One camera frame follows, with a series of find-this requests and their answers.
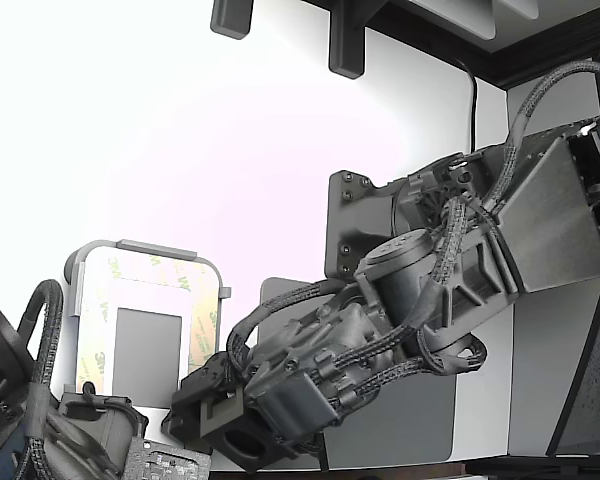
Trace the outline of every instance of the black shelf bracket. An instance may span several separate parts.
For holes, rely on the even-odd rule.
[[[214,0],[211,30],[242,40],[251,30],[253,0]]]
[[[241,40],[251,30],[254,0],[214,0],[211,30]],[[365,27],[388,0],[317,2],[330,11],[329,69],[347,78],[364,73]]]
[[[364,74],[365,27],[388,0],[335,0],[331,9],[329,69],[347,78]]]

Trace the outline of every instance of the white wall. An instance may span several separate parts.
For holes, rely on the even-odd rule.
[[[367,32],[367,71],[327,69],[326,11],[256,0],[251,34],[211,0],[0,2],[0,308],[97,239],[196,250],[233,298],[222,339],[270,276],[323,275],[329,175],[384,184],[467,145],[462,71]],[[480,83],[478,144],[506,136]]]

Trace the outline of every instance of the white frame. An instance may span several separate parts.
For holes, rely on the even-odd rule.
[[[113,366],[120,308],[180,317],[182,328],[178,381],[189,374],[191,315],[196,301],[195,294],[183,288],[116,278],[109,283],[108,301],[107,331],[103,332],[106,343],[102,395],[113,395]]]

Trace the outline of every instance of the circuit board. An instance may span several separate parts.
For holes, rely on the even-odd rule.
[[[208,480],[211,457],[152,442],[131,441],[123,480]]]

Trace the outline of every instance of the screw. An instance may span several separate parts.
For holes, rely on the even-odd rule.
[[[289,372],[293,372],[298,369],[298,361],[295,358],[290,358],[287,360],[287,363],[284,364],[284,368]]]
[[[329,305],[323,305],[318,309],[318,318],[324,318],[331,313],[331,307]]]

